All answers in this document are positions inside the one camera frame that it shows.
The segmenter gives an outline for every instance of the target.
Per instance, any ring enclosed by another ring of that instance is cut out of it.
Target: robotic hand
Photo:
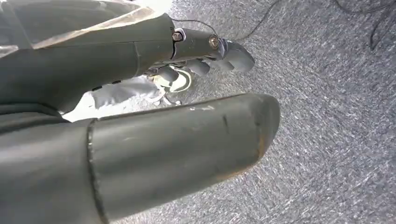
[[[238,174],[275,137],[279,104],[268,95],[70,123],[59,112],[102,85],[141,74],[172,81],[170,65],[205,73],[208,61],[249,70],[254,60],[214,34],[175,29],[166,14],[136,22],[152,10],[129,1],[0,7],[4,223],[108,223]]]

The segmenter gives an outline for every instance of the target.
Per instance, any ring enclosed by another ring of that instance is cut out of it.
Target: metal bolt
[[[175,32],[172,34],[172,39],[173,39],[173,41],[182,41],[183,35],[179,32]]]
[[[218,49],[219,48],[219,38],[216,35],[211,35],[209,37],[209,45],[214,50]]]

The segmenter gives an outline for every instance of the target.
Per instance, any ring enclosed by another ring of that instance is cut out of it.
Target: black cable
[[[271,9],[280,2],[281,0],[276,0],[274,1],[269,8],[267,9],[267,11],[265,12],[264,16],[262,17],[262,19],[259,21],[259,23],[252,29],[252,31],[250,31],[250,33],[248,33],[247,35],[241,37],[241,38],[237,38],[235,39],[235,41],[243,41],[245,39],[248,39],[251,35],[253,35],[256,30],[261,26],[261,24],[267,19],[269,13],[271,12]]]
[[[242,41],[242,40],[245,40],[245,39],[249,38],[251,35],[253,35],[256,32],[256,30],[261,26],[261,24],[266,20],[266,18],[268,17],[268,14],[270,13],[271,9],[277,3],[279,3],[280,1],[281,0],[276,0],[269,6],[269,8],[265,12],[264,16],[262,17],[262,19],[257,23],[257,25],[252,29],[252,31],[250,31],[247,35],[245,35],[245,36],[243,36],[241,38],[235,39],[234,41]],[[209,27],[217,35],[216,30],[212,26],[210,26],[209,24],[204,23],[202,21],[199,21],[199,20],[179,20],[179,19],[173,19],[172,17],[170,19],[173,20],[173,21],[177,21],[177,22],[198,22],[198,23],[202,23],[202,24],[206,25],[207,27]]]
[[[364,15],[364,14],[375,13],[375,12],[378,12],[378,11],[380,11],[380,10],[383,10],[383,9],[389,7],[389,6],[392,6],[393,4],[396,3],[396,0],[394,0],[393,2],[390,2],[390,3],[387,3],[387,4],[383,4],[383,5],[380,5],[380,6],[378,6],[378,7],[375,7],[375,8],[369,9],[369,10],[366,10],[366,11],[352,11],[352,10],[347,9],[347,8],[345,8],[344,6],[342,6],[338,0],[333,0],[333,1],[334,1],[334,3],[336,4],[336,6],[338,6],[338,8],[340,8],[342,11],[344,11],[344,12],[346,12],[346,13],[348,13],[348,14],[357,14],[357,15]]]
[[[245,40],[245,39],[249,38],[251,35],[253,35],[257,31],[257,29],[262,25],[262,23],[268,18],[268,15],[269,15],[270,11],[272,10],[272,8],[274,8],[274,6],[276,4],[278,4],[280,1],[281,0],[276,0],[269,6],[269,8],[266,10],[264,16],[262,17],[262,19],[257,23],[257,25],[252,29],[252,31],[250,31],[247,35],[245,35],[245,36],[243,36],[241,38],[235,39],[234,41],[242,41],[242,40]],[[352,10],[347,9],[344,6],[342,6],[338,0],[333,0],[333,2],[335,3],[335,5],[340,10],[344,11],[345,13],[348,13],[348,14],[359,14],[359,15],[371,14],[371,13],[375,13],[375,12],[378,12],[380,10],[392,7],[392,6],[396,6],[396,0],[393,0],[390,3],[383,4],[383,5],[380,5],[378,7],[366,10],[366,11],[352,11]],[[202,21],[199,21],[199,20],[178,20],[178,19],[173,19],[173,18],[171,18],[171,19],[173,21],[177,21],[177,22],[198,22],[198,23],[202,23],[202,24],[206,25],[207,27],[209,27],[217,35],[216,30],[212,26],[210,26],[209,24],[207,24],[205,22],[202,22]],[[375,32],[377,31],[377,29],[378,29],[379,25],[381,24],[381,22],[383,22],[385,19],[386,19],[386,16],[382,16],[381,19],[374,25],[374,28],[373,28],[373,31],[370,34],[370,40],[369,40],[369,44],[370,44],[370,49],[371,50],[374,50],[376,48],[376,46],[379,44],[379,42],[385,36],[385,34],[390,31],[390,28],[392,27],[393,22],[396,21],[396,18],[394,18],[393,21],[390,23],[390,25],[388,25],[386,27],[385,32],[383,32],[383,34],[380,36],[378,41],[374,42]]]
[[[207,24],[205,22],[202,22],[202,21],[199,21],[199,20],[179,20],[179,19],[173,19],[172,17],[169,17],[169,18],[171,20],[173,20],[173,21],[176,21],[176,22],[197,22],[197,23],[202,23],[205,26],[209,27],[214,32],[214,34],[217,35],[216,30],[211,25],[209,25],[209,24]]]

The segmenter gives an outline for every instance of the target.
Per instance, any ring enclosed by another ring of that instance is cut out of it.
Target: gray carpet
[[[171,14],[233,39],[272,1],[174,0]],[[341,2],[358,10],[390,0]],[[396,17],[391,10],[379,34]],[[277,97],[282,121],[270,150],[245,174],[120,223],[396,223],[396,23],[374,51],[368,46],[382,13],[347,15],[331,0],[281,1],[243,41],[256,59],[252,71],[214,69],[178,95],[184,102],[241,92]]]

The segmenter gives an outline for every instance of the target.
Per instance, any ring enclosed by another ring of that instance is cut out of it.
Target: robotic arm
[[[166,14],[81,35],[71,32],[73,38],[52,45],[41,41],[48,36],[42,32],[54,32],[53,20],[68,18],[55,9],[69,10],[76,18],[90,19],[89,9],[114,17],[114,11],[122,11],[117,2],[0,3],[1,35],[10,37],[2,52],[17,47],[0,58],[4,223],[109,223],[237,175],[254,165],[274,139],[279,104],[268,95],[74,123],[62,119],[59,112],[72,110],[84,92],[142,74],[172,80],[170,65],[197,73],[208,71],[205,61],[229,70],[254,65],[239,44],[175,29]],[[27,29],[27,22],[36,24],[36,30]]]

